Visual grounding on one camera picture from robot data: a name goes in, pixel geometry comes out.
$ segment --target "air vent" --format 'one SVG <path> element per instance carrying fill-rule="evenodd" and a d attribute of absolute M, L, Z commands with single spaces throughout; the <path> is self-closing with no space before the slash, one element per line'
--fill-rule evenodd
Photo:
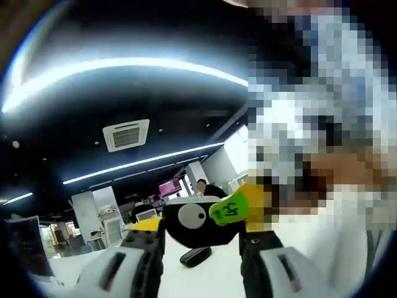
<path fill-rule="evenodd" d="M 109 152 L 115 152 L 146 143 L 149 119 L 112 125 L 102 129 Z"/>

